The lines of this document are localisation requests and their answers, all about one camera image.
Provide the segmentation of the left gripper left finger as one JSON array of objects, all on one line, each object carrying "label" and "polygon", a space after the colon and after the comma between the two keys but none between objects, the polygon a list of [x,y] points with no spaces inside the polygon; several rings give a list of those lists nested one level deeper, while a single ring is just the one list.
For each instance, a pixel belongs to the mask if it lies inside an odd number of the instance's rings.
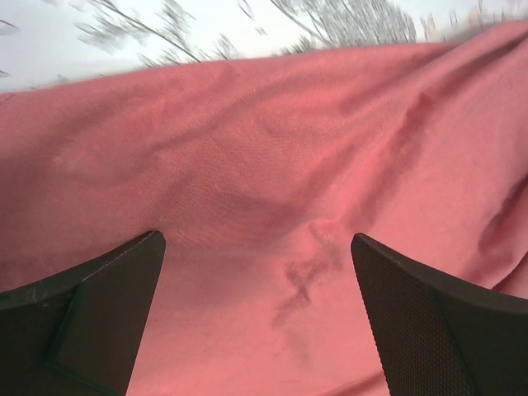
[{"label": "left gripper left finger", "polygon": [[1,294],[3,395],[124,395],[165,253],[159,231]]}]

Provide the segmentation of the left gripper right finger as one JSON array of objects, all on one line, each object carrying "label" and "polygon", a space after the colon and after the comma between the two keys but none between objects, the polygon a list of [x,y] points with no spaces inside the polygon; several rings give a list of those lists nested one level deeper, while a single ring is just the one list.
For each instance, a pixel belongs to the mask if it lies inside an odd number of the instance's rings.
[{"label": "left gripper right finger", "polygon": [[527,393],[527,301],[461,280],[358,233],[351,255],[389,392]]}]

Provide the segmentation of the pink t shirt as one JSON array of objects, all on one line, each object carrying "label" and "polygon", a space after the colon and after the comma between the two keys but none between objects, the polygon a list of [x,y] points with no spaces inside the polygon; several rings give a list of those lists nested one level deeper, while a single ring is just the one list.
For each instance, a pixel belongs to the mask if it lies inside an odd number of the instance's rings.
[{"label": "pink t shirt", "polygon": [[132,395],[384,395],[366,233],[527,294],[527,24],[1,97],[1,287],[157,229]]}]

